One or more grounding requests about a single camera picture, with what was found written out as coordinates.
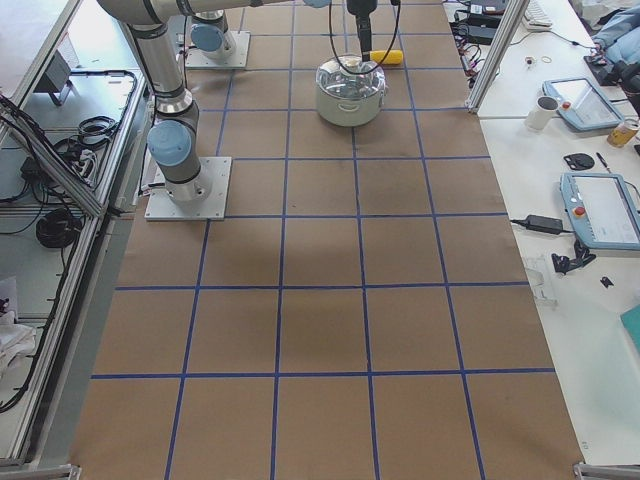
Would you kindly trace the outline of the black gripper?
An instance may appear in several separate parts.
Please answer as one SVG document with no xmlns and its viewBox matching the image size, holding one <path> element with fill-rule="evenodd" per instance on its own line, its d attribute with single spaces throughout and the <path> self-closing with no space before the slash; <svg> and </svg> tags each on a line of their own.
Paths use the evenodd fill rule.
<svg viewBox="0 0 640 480">
<path fill-rule="evenodd" d="M 347 0 L 346 6 L 356 21 L 362 61 L 368 62 L 371 52 L 370 15 L 374 12 L 374 0 Z"/>
</svg>

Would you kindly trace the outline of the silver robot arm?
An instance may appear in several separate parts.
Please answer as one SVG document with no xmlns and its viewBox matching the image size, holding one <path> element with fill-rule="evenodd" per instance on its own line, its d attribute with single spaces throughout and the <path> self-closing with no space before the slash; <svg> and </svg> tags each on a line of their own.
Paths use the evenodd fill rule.
<svg viewBox="0 0 640 480">
<path fill-rule="evenodd" d="M 190 38 L 202 54 L 213 60 L 228 58 L 235 50 L 224 10 L 197 13 L 191 17 Z"/>
<path fill-rule="evenodd" d="M 177 203 L 210 195 L 211 176 L 196 152 L 199 108 L 186 86 L 168 33 L 177 15 L 195 21 L 191 38 L 207 53 L 222 52 L 230 43 L 226 11 L 261 7 L 263 1 L 101 1 L 121 22 L 128 41 L 150 83 L 157 122 L 147 135 L 147 149 L 164 176 L 168 196 Z"/>
</svg>

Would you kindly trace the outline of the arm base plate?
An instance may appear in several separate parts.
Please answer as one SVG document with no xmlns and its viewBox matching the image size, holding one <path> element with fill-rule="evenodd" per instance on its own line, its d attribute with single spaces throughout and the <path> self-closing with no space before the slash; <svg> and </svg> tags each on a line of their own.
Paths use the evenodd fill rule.
<svg viewBox="0 0 640 480">
<path fill-rule="evenodd" d="M 200 221 L 225 218 L 231 157 L 200 157 L 199 175 L 188 183 L 167 182 L 156 168 L 149 190 L 145 219 L 149 221 Z"/>
<path fill-rule="evenodd" d="M 188 69 L 244 69 L 248 59 L 250 33 L 218 29 L 193 29 L 193 47 L 186 59 Z"/>
</svg>

